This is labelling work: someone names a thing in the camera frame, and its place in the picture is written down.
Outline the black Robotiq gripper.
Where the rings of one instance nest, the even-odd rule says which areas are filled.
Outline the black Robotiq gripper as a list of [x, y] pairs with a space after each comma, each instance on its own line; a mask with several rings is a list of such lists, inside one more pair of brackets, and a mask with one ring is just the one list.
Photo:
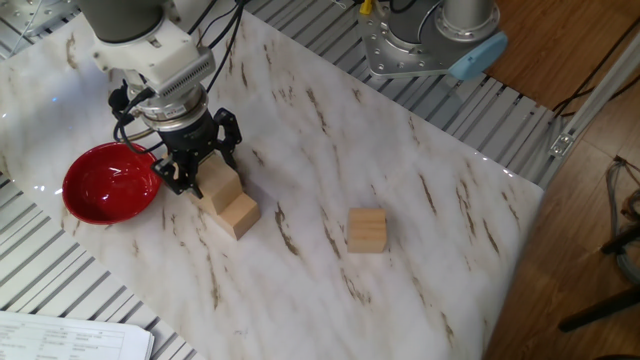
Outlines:
[[225, 163], [237, 169], [234, 151], [242, 142], [242, 135], [236, 116], [225, 108], [220, 108], [214, 117], [205, 111], [191, 125], [160, 131], [159, 135], [171, 152], [155, 161], [151, 169], [176, 195], [191, 192], [196, 198], [203, 198], [196, 180], [199, 159], [188, 151], [200, 151], [216, 140], [216, 149]]

